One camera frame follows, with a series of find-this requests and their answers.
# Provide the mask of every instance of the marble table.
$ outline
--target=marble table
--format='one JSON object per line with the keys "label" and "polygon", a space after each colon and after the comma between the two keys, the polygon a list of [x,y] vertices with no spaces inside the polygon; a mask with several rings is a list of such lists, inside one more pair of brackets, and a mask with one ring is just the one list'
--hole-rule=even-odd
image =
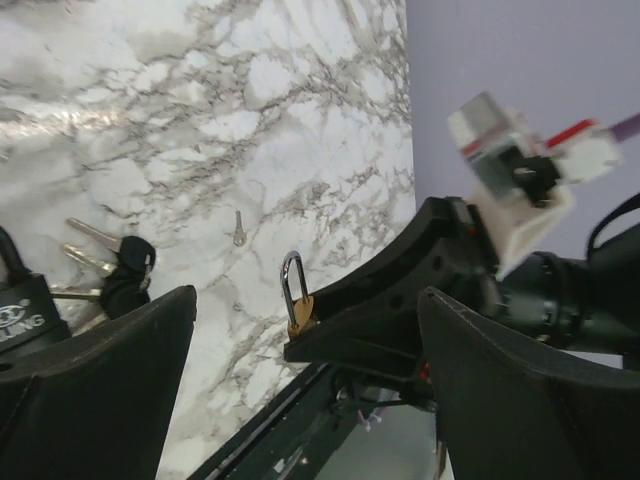
{"label": "marble table", "polygon": [[61,252],[112,259],[78,217],[156,245],[152,296],[198,290],[158,474],[186,478],[297,372],[284,255],[314,290],[414,213],[404,4],[0,0],[0,44],[0,223],[29,265],[98,284]]}

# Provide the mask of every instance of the padlock shackle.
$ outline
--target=padlock shackle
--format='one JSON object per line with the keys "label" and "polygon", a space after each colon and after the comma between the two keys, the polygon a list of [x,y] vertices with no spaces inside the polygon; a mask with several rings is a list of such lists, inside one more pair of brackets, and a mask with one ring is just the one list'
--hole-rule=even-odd
{"label": "padlock shackle", "polygon": [[7,281],[10,285],[16,285],[31,275],[31,270],[24,265],[11,235],[2,226],[0,226],[0,257],[7,267]]}

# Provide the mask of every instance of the padlock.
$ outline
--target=padlock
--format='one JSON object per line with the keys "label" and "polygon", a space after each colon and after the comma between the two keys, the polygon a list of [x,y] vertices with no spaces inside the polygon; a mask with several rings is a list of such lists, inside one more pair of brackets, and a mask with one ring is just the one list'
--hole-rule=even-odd
{"label": "padlock", "polygon": [[71,336],[44,276],[25,267],[15,243],[0,227],[0,257],[7,269],[0,283],[0,372],[11,361]]}

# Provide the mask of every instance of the bunch of keys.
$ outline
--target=bunch of keys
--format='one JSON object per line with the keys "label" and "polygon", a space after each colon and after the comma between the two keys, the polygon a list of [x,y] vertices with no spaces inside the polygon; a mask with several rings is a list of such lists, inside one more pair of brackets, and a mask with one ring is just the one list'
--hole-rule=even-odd
{"label": "bunch of keys", "polygon": [[105,282],[102,288],[52,288],[53,298],[97,301],[112,320],[150,302],[147,289],[156,263],[156,250],[149,242],[137,236],[118,239],[75,218],[67,219],[67,223],[114,252],[118,263],[98,260],[79,248],[64,245],[67,255],[96,270]]}

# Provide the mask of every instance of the key blade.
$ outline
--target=key blade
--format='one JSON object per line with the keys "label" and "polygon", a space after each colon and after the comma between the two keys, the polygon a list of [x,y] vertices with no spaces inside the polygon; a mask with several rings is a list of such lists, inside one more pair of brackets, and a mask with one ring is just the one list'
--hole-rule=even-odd
{"label": "key blade", "polygon": [[77,218],[67,218],[67,223],[84,234],[89,235],[94,240],[100,242],[102,245],[107,247],[112,252],[117,252],[120,250],[121,240],[112,237],[111,235],[107,235],[104,232],[101,232],[97,228],[93,228],[91,225],[87,225],[84,222],[81,222]]}
{"label": "key blade", "polygon": [[89,288],[86,290],[79,288],[56,288],[50,289],[51,296],[60,300],[86,300],[95,302],[100,298],[102,290],[99,288]]}
{"label": "key blade", "polygon": [[93,268],[96,270],[102,277],[108,277],[111,275],[116,266],[113,263],[105,262],[103,260],[98,260],[97,258],[90,257],[86,255],[82,250],[73,245],[66,244],[63,248],[64,253],[69,255],[75,261],[86,265],[87,267]]}

